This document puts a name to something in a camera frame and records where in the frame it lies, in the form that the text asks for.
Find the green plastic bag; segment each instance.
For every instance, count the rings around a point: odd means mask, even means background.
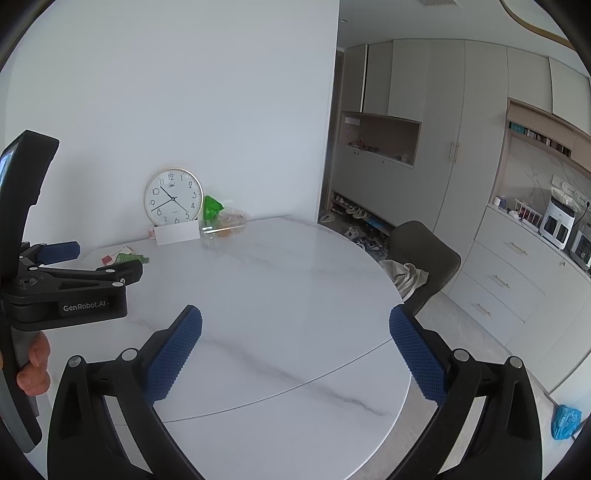
[[[223,210],[223,205],[215,198],[206,195],[203,199],[203,219],[213,220]]]

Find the human hand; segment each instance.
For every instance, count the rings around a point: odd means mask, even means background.
[[[29,363],[17,374],[17,384],[30,397],[41,395],[49,390],[49,374],[47,373],[47,359],[51,352],[49,341],[45,333],[39,335],[31,342],[29,347]],[[0,353],[0,369],[4,362]]]

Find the green paper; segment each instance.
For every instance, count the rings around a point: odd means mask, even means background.
[[[213,220],[223,210],[223,205],[215,198],[206,195],[203,199],[203,219]]]
[[[119,254],[115,259],[115,263],[131,262],[132,260],[139,260],[142,263],[150,262],[150,258],[143,255]]]

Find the open shelf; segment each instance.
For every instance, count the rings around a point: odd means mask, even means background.
[[[343,112],[339,143],[412,167],[421,124],[391,116]]]

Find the wall clock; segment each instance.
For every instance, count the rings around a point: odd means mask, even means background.
[[[167,168],[148,183],[144,206],[155,226],[190,222],[203,206],[203,189],[191,172]]]

